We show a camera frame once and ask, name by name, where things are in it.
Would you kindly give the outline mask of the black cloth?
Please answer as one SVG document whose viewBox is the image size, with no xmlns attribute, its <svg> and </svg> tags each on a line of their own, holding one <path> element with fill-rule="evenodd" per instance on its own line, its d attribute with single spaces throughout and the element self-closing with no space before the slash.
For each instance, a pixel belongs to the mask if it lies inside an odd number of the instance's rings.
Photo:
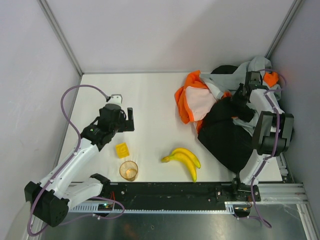
<svg viewBox="0 0 320 240">
<path fill-rule="evenodd" d="M 253 119 L 250 122 L 234 119 L 231 97 L 220 99 L 212 106 L 203 119 L 198 140 L 223 166 L 238 174 L 252 155 L 252 136 L 259 114 L 254 105 L 248 103 L 254 110 Z"/>
</svg>

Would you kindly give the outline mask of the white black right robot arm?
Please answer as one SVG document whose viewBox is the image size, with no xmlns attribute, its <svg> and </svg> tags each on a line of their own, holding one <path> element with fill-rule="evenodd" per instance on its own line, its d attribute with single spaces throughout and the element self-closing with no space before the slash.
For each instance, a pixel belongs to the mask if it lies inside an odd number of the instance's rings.
<svg viewBox="0 0 320 240">
<path fill-rule="evenodd" d="M 252 135 L 252 154 L 245 167 L 232 180 L 235 199 L 245 200 L 254 194 L 254 185 L 259 183 L 260 173 L 270 159 L 288 150 L 294 124 L 294 116 L 285 113 L 275 94 L 266 86 L 240 84 L 231 98 L 241 106 L 253 104 L 258 121 Z"/>
</svg>

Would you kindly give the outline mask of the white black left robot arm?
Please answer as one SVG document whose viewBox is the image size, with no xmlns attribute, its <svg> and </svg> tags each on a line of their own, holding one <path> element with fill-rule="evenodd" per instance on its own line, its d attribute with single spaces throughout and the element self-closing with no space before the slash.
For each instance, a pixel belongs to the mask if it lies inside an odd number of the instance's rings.
<svg viewBox="0 0 320 240">
<path fill-rule="evenodd" d="M 31 203 L 31 212 L 44 223 L 56 227 L 68 211 L 87 199 L 101 194 L 108 178 L 95 173 L 75 189 L 70 183 L 80 170 L 117 133 L 135 130 L 133 109 L 124 111 L 118 104 L 107 103 L 99 115 L 78 134 L 78 141 L 67 158 L 38 183 L 29 182 L 24 188 L 25 200 Z"/>
</svg>

